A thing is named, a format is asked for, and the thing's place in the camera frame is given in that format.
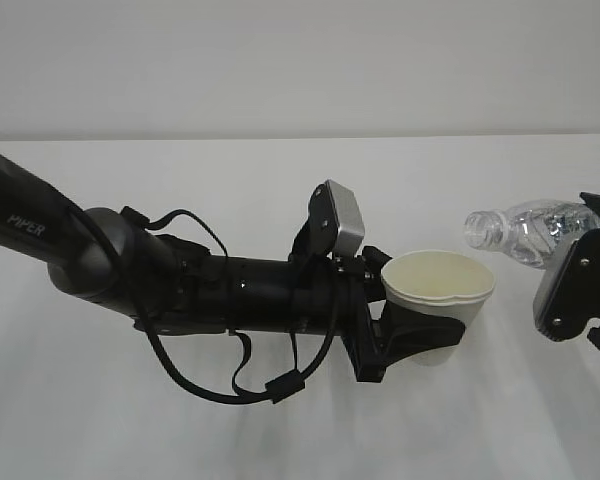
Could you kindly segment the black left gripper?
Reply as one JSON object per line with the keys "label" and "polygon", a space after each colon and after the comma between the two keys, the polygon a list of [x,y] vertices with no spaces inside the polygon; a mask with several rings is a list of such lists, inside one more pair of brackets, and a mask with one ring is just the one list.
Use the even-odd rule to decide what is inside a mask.
{"label": "black left gripper", "polygon": [[434,367],[447,362],[467,327],[459,319],[430,315],[387,300],[379,322],[369,305],[386,299],[381,281],[391,256],[365,246],[356,257],[335,257],[337,331],[357,382],[380,383],[387,366],[409,360]]}

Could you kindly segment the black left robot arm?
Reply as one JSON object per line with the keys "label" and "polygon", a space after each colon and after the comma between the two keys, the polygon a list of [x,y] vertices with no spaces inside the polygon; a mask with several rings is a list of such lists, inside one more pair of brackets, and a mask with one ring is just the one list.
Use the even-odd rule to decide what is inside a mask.
{"label": "black left robot arm", "polygon": [[452,347],[465,326],[450,313],[400,306],[381,280],[388,256],[363,244],[353,192],[319,184],[283,261],[212,254],[165,233],[132,208],[83,210],[0,154],[0,246],[44,262],[54,286],[132,318],[169,374],[164,336],[252,331],[340,337],[360,382],[388,366]]}

